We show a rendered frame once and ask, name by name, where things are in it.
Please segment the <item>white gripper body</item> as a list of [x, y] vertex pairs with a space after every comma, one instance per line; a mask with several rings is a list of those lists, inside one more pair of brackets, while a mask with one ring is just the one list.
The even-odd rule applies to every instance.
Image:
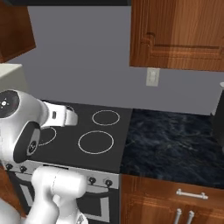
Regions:
[[78, 116], [74, 112], [74, 109], [70, 106], [66, 106], [66, 126], [75, 126], [78, 123]]

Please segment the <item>black hob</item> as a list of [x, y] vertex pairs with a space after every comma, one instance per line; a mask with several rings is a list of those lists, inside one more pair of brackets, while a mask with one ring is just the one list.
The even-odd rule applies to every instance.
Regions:
[[31, 160], [118, 173], [132, 110], [71, 102], [64, 105], [78, 115], [78, 123], [42, 129]]

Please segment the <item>pale cream box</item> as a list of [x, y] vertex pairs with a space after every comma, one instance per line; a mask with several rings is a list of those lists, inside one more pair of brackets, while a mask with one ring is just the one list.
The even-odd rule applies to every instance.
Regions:
[[24, 69], [21, 64], [0, 63], [0, 92], [7, 89], [29, 93]]

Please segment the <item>silver oven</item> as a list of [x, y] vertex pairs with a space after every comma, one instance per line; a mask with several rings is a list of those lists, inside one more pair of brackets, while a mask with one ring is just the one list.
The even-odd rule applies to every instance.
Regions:
[[[12, 164], [13, 168], [6, 170], [6, 165]], [[34, 193], [30, 193], [25, 181], [21, 181], [16, 177], [15, 173], [22, 173], [20, 166], [25, 166], [27, 170], [23, 174], [32, 175], [32, 173], [40, 166], [57, 167], [55, 164], [43, 164], [40, 162], [27, 160], [22, 164], [14, 164], [3, 162], [3, 168], [6, 170], [11, 183], [17, 193], [19, 201], [28, 214], [32, 208], [34, 201]], [[86, 192], [80, 199], [77, 199], [79, 209], [86, 215], [89, 224], [120, 224], [120, 176], [114, 173], [103, 171], [93, 171], [68, 166], [60, 166], [60, 169], [78, 172], [87, 177], [87, 185], [91, 185], [88, 181], [90, 177], [96, 178], [96, 182], [91, 186], [100, 186], [108, 188], [107, 192], [94, 193]], [[107, 187], [105, 181], [109, 179], [113, 185]]]

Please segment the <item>wooden base cupboard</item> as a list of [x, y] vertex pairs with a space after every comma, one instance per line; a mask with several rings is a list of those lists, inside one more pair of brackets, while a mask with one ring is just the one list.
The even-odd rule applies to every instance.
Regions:
[[22, 217], [26, 216], [24, 209], [20, 205], [18, 196], [14, 191], [12, 183], [10, 182], [10, 179], [6, 171], [1, 165], [0, 165], [0, 198], [2, 198], [10, 205], [12, 205], [20, 213]]

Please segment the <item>wooden drawer front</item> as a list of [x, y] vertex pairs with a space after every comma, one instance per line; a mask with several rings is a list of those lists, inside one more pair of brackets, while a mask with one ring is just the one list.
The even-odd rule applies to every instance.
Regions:
[[[178, 189], [183, 193], [204, 193], [208, 199], [177, 195], [176, 191]], [[200, 185], [190, 185], [123, 174], [122, 192], [159, 200], [183, 202], [199, 207], [224, 209], [224, 190]]]

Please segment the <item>dark range hood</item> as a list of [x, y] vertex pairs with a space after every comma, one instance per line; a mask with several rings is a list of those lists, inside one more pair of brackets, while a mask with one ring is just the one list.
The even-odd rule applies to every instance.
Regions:
[[13, 6], [131, 6], [131, 0], [0, 0]]

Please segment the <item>wooden base cupboard door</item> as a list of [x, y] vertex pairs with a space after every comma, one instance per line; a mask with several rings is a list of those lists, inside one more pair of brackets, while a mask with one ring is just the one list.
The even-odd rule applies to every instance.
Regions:
[[181, 224], [186, 224], [189, 211], [194, 211], [191, 224], [224, 224], [224, 205], [214, 203], [189, 203]]
[[124, 193], [121, 224], [173, 224], [178, 208], [183, 214], [182, 203]]

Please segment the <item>black countertop appliance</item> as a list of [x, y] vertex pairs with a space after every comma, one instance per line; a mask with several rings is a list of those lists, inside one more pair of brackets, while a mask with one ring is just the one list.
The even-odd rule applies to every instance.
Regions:
[[213, 115], [213, 136], [224, 148], [224, 81], [220, 83], [220, 97]]

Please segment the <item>white wall socket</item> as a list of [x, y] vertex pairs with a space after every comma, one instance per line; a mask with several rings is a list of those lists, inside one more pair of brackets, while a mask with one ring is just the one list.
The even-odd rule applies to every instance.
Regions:
[[146, 75], [146, 85], [149, 87], [156, 87], [159, 81], [159, 68], [148, 67]]

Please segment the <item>wooden wall cupboard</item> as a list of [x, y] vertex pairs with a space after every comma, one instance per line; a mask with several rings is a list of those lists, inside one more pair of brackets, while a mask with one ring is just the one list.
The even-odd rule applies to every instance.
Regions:
[[0, 63], [36, 47], [27, 6], [13, 6], [0, 0]]

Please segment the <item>wooden wall cupboard door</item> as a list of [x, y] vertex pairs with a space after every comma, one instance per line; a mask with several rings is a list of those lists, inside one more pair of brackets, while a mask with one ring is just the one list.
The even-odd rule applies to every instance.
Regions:
[[224, 72], [224, 0], [131, 0], [129, 64]]

